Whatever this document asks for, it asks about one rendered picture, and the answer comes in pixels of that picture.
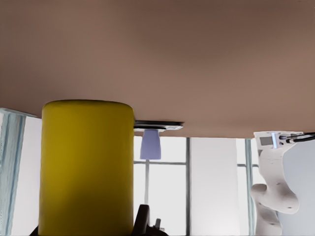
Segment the flat black white scale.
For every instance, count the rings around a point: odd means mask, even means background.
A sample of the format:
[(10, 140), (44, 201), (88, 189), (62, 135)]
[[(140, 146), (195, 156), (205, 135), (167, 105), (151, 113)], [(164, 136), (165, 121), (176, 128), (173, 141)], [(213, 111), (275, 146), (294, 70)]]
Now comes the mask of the flat black white scale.
[(145, 130), (158, 130), (164, 132), (167, 130), (179, 130), (184, 126), (179, 121), (153, 121), (153, 120), (136, 120), (134, 122), (135, 132), (144, 132)]

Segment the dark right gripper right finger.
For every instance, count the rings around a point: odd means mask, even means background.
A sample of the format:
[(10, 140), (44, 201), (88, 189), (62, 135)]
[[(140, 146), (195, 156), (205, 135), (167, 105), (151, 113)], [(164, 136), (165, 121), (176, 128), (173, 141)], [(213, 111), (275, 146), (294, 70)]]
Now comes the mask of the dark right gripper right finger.
[(134, 222), (132, 236), (140, 236), (146, 233), (150, 221), (150, 207), (140, 205)]

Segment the yellow sauce bottle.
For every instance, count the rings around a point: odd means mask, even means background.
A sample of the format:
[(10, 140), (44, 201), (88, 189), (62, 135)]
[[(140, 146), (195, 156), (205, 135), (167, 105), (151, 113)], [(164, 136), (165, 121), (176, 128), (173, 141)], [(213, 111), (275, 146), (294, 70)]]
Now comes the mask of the yellow sauce bottle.
[(128, 236), (133, 228), (133, 109), (60, 100), (42, 109), (38, 234)]

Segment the purple cup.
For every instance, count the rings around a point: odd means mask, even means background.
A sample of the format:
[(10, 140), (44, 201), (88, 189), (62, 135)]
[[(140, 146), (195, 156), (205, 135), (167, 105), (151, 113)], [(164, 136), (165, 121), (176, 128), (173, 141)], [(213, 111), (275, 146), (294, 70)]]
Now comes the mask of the purple cup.
[(159, 131), (155, 129), (146, 129), (142, 136), (141, 160), (161, 160), (161, 145)]

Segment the thin silver frame post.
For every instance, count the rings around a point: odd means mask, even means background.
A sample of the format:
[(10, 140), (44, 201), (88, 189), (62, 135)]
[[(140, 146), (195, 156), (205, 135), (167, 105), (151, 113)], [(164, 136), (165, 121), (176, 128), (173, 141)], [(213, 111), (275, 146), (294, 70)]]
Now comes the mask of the thin silver frame post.
[(150, 170), (150, 161), (146, 160), (145, 162), (145, 204), (149, 203), (149, 170)]

